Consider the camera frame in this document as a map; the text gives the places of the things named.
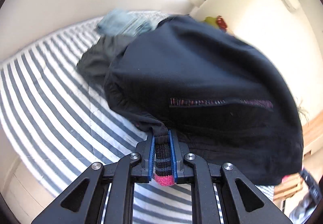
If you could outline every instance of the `striped bedsheet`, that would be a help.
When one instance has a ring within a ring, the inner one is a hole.
[[[167,17],[132,13],[155,25]],[[82,54],[99,39],[93,29],[101,18],[53,32],[1,66],[1,125],[26,167],[54,196],[93,162],[117,162],[147,137],[110,110],[103,89],[76,71]],[[273,198],[272,186],[259,189]],[[133,223],[192,222],[190,185],[136,184],[134,197]]]

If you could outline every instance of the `denim fabric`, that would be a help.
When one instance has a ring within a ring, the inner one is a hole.
[[[95,29],[100,35],[126,35],[131,37],[152,30],[153,27],[150,21],[118,9],[111,10],[104,16]]]

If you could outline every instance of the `triangular cutout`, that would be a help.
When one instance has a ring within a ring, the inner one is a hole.
[[[77,187],[74,188],[73,191],[61,202],[61,206],[73,212],[78,212],[89,183],[90,180],[88,178],[79,183]]]
[[[253,212],[264,206],[264,202],[240,178],[235,179],[246,212]]]

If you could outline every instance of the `pile of clothes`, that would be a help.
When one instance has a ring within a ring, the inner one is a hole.
[[[157,28],[113,10],[77,68],[104,88],[109,107],[156,142],[155,179],[172,185],[168,130],[207,162],[230,162],[255,185],[277,185],[302,168],[294,99],[257,49],[190,16]]]

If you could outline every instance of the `striped fabric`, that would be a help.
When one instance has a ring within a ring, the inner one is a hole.
[[[133,12],[157,24],[161,12]],[[56,31],[2,64],[0,121],[12,146],[54,196],[91,163],[117,162],[146,134],[109,109],[102,88],[76,71],[102,17]],[[261,187],[270,199],[273,187]],[[190,185],[136,184],[134,223],[191,223]]]

